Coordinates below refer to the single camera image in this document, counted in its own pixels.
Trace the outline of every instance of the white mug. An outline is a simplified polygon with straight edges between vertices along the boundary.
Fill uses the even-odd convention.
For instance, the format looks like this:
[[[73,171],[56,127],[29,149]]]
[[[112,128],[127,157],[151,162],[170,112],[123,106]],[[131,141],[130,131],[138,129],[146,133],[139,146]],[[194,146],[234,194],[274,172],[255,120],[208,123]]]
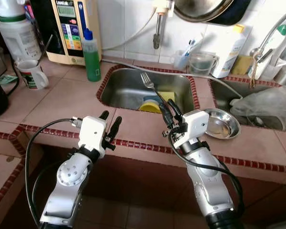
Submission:
[[[42,72],[40,64],[37,65],[37,61],[19,61],[17,68],[27,85],[28,88],[38,90],[45,88],[49,85],[47,76]]]

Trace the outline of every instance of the green bottle cap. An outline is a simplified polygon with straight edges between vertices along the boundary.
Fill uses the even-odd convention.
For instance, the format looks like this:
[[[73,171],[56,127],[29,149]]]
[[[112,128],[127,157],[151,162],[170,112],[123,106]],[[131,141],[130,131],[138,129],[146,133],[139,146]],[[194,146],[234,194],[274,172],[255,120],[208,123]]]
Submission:
[[[286,35],[286,25],[280,25],[277,30],[282,34],[283,36]]]

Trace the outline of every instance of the tile floor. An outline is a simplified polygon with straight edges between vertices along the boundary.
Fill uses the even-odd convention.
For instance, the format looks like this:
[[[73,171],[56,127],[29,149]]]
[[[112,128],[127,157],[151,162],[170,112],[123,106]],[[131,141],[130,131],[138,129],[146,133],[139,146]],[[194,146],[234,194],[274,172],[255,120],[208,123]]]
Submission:
[[[246,229],[258,229],[246,225]],[[201,216],[83,197],[74,229],[208,229]]]

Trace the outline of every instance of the cable connector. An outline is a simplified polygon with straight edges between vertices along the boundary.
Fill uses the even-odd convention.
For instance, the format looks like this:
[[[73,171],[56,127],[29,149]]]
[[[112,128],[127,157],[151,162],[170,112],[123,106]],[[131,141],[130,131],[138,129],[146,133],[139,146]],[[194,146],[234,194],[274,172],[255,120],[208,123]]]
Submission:
[[[77,128],[81,128],[82,126],[82,118],[72,117],[71,125]]]

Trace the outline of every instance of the stainless steel sink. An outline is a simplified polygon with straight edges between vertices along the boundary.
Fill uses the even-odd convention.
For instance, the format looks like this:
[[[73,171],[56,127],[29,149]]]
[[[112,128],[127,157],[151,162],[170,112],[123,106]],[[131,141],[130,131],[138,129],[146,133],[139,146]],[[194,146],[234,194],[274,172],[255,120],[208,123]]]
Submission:
[[[234,88],[238,93],[240,93],[243,97],[246,97],[247,95],[250,95],[252,93],[256,93],[265,89],[270,88],[271,86],[262,85],[262,84],[256,84],[254,89],[250,89],[248,87],[247,83],[241,83],[241,82],[235,82],[235,81],[229,81],[229,80],[223,80],[226,84]],[[230,102],[232,99],[237,99],[237,95],[235,95],[233,92],[228,90],[226,87],[221,85],[220,83],[217,83],[215,81],[211,81],[211,88],[213,90],[215,100],[217,103],[217,107],[219,109],[225,110],[230,112]],[[242,125],[252,125],[255,126],[257,123],[255,122],[255,117],[250,116],[235,116],[239,123]],[[282,124],[281,121],[277,117],[273,116],[259,116],[264,121],[265,127],[271,128],[271,129],[278,129],[282,130]]]
[[[141,72],[127,68],[114,71],[101,95],[101,101],[108,106],[138,110],[145,96],[156,95],[142,83]],[[191,84],[186,77],[154,73],[148,75],[158,91],[175,93],[175,102],[184,113],[194,110]]]

